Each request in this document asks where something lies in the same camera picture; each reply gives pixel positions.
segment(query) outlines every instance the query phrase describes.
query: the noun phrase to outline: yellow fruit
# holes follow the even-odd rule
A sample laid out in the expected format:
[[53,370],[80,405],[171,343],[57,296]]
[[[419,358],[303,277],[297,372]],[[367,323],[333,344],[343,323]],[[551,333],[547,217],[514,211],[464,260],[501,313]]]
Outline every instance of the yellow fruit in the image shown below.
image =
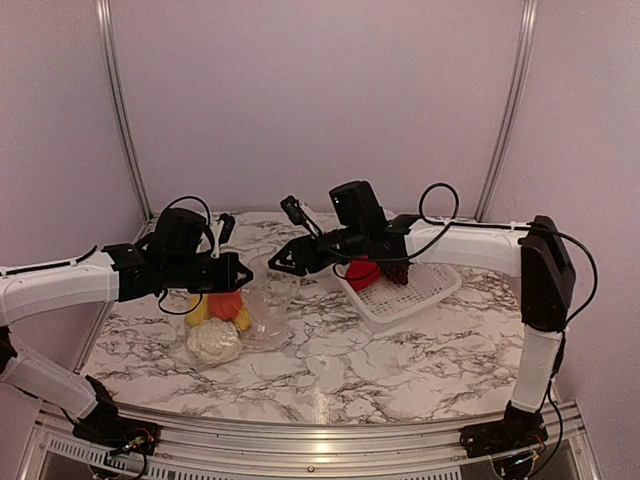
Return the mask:
[[241,332],[249,330],[251,328],[251,314],[247,307],[242,307],[238,316],[233,320],[233,323],[236,324],[236,328]]
[[[196,306],[196,304],[200,302],[200,295],[194,295],[191,297],[191,302],[189,303],[189,310]],[[193,328],[200,325],[205,320],[209,320],[211,318],[211,313],[209,313],[209,307],[206,301],[201,301],[200,305],[191,313],[187,313],[184,316],[184,323],[187,326]]]

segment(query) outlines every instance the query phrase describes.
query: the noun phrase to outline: toy food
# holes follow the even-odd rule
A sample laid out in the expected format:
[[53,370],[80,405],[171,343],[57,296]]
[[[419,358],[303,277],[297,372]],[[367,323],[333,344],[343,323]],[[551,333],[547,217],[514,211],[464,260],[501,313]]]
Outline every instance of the toy food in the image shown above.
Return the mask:
[[242,292],[212,293],[207,295],[209,312],[220,320],[230,321],[242,310]]
[[235,326],[214,318],[191,329],[186,347],[202,365],[217,365],[236,358],[242,343]]
[[[191,301],[189,302],[189,310],[196,306],[196,304],[200,302],[200,295],[194,295],[191,297]],[[209,307],[207,302],[204,299],[200,302],[200,305],[190,313],[187,313],[184,316],[184,322],[189,327],[197,327],[205,320],[209,320],[211,318],[211,314],[209,313]]]
[[241,332],[245,332],[251,328],[251,314],[249,310],[247,310],[247,307],[242,307],[238,316],[233,319],[233,323],[235,323],[236,328]]

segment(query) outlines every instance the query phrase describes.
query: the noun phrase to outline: red object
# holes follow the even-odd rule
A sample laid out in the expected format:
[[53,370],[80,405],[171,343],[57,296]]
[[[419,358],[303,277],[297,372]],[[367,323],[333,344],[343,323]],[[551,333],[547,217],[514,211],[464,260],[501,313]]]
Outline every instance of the red object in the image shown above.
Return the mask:
[[367,288],[380,277],[380,267],[373,262],[354,260],[349,264],[349,269],[344,278],[349,282],[355,292]]
[[220,320],[230,321],[242,310],[242,292],[210,293],[207,295],[209,312]]

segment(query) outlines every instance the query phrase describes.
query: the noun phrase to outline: black mount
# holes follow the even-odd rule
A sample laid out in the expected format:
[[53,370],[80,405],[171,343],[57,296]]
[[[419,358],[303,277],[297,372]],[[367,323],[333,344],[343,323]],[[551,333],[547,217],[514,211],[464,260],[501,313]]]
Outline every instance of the black mount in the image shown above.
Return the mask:
[[524,412],[509,402],[502,420],[464,427],[460,445],[469,458],[476,458],[537,445],[548,438],[540,412]]
[[136,448],[146,455],[153,455],[160,427],[157,424],[121,417],[107,389],[98,380],[86,377],[96,391],[98,405],[73,428],[73,436],[93,443],[111,447],[125,453],[127,445],[138,437],[144,442]]

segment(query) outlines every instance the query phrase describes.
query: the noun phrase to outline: aluminum frame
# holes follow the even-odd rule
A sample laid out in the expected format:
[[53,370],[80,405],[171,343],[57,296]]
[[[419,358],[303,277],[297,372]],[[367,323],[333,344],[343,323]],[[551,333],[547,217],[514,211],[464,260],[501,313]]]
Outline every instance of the aluminum frame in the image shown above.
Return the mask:
[[[220,420],[192,415],[171,414],[121,405],[124,416],[160,424],[156,453],[149,459],[147,478],[164,478],[168,470],[190,471],[215,478],[257,480],[258,478],[358,478],[399,480],[427,478],[429,473],[465,464],[486,462],[490,457],[468,459],[460,447],[459,430],[470,423],[497,420],[502,412],[451,420],[383,425],[298,425]],[[592,455],[580,411],[575,402],[561,405],[565,438],[584,449],[574,455],[581,462],[580,480],[599,480],[597,471],[589,476]],[[543,415],[550,434],[549,443],[558,438],[559,423],[554,410],[545,405]],[[96,466],[108,449],[71,436],[71,425],[57,407],[44,404],[38,415],[19,477],[39,478],[47,452],[60,453],[58,440],[70,445],[70,457]],[[527,451],[521,449],[505,455]],[[137,473],[138,456],[118,457],[117,469]]]
[[507,104],[505,105],[502,123],[498,131],[489,165],[489,171],[485,178],[482,193],[478,199],[476,213],[474,218],[478,222],[483,222],[487,218],[491,200],[498,185],[498,179],[507,156],[507,150],[511,140],[513,125],[518,113],[518,107],[522,100],[527,74],[529,72],[529,62],[531,60],[531,52],[533,51],[533,38],[538,18],[538,0],[525,0],[522,11],[522,22],[520,24],[520,37],[518,39],[518,47],[516,50],[516,60],[513,66],[513,74],[511,76],[511,85],[507,96]]
[[152,218],[151,204],[147,195],[147,190],[142,178],[138,155],[131,134],[131,126],[127,117],[127,110],[122,92],[122,82],[118,70],[118,58],[116,56],[116,43],[113,34],[113,23],[111,21],[111,2],[109,0],[97,0],[96,12],[98,15],[98,23],[100,25],[100,34],[102,39],[102,51],[106,65],[107,77],[109,79],[109,90],[111,100],[118,122],[118,133],[122,142],[127,169],[133,185],[136,201],[140,214],[145,222]]

